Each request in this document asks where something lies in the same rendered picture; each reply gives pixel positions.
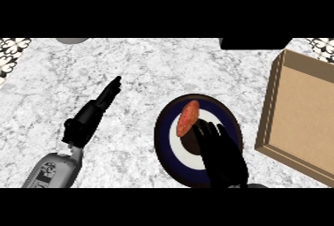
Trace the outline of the brown cardboard box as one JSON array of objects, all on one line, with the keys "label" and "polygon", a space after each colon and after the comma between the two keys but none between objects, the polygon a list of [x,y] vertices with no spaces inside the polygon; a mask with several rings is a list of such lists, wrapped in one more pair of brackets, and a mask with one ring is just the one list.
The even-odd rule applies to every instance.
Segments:
[{"label": "brown cardboard box", "polygon": [[271,64],[254,149],[334,187],[334,64],[288,49]]}]

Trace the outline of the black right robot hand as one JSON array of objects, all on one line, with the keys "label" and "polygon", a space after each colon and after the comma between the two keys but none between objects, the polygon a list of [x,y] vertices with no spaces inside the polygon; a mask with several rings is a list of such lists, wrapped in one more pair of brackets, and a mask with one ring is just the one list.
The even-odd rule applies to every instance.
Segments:
[{"label": "black right robot hand", "polygon": [[237,186],[246,188],[248,168],[239,148],[221,124],[205,123],[191,126],[212,188]]}]

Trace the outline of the black appliance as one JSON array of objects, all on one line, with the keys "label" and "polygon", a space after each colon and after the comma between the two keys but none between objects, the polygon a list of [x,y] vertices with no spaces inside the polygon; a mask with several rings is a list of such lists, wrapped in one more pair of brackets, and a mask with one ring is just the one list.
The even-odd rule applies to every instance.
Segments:
[{"label": "black appliance", "polygon": [[220,38],[224,50],[283,49],[291,38]]}]

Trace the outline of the grey round object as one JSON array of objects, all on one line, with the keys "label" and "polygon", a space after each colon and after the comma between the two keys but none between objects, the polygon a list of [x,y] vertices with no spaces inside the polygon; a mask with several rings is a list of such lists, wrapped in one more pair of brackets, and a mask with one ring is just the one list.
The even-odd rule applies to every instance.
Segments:
[{"label": "grey round object", "polygon": [[73,45],[87,41],[88,38],[56,38],[56,41],[61,44]]}]

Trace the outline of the dark blue round plate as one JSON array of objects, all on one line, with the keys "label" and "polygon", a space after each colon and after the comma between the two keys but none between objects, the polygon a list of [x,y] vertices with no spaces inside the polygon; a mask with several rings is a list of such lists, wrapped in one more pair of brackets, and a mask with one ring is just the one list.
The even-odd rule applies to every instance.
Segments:
[{"label": "dark blue round plate", "polygon": [[236,118],[224,104],[202,94],[186,94],[165,105],[153,128],[153,147],[160,166],[172,179],[187,187],[206,188],[209,179],[199,155],[194,133],[189,131],[181,137],[175,135],[183,106],[190,101],[199,103],[197,119],[206,123],[223,124],[228,137],[242,149],[242,135]]}]

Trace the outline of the reddish orange eggplant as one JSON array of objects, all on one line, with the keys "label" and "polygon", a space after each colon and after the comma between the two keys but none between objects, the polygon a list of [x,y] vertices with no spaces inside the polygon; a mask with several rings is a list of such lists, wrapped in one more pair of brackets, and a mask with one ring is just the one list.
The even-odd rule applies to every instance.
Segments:
[{"label": "reddish orange eggplant", "polygon": [[181,115],[175,127],[175,135],[181,137],[190,130],[199,117],[199,102],[191,100],[183,106]]}]

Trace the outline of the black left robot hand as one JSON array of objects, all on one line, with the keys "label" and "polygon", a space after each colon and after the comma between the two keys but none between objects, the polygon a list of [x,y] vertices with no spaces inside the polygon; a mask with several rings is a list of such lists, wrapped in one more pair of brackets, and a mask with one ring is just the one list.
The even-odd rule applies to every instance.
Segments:
[{"label": "black left robot hand", "polygon": [[84,148],[94,135],[106,109],[119,93],[119,80],[121,77],[116,76],[97,98],[84,104],[73,118],[67,118],[63,123],[64,131],[60,141],[70,147]]}]

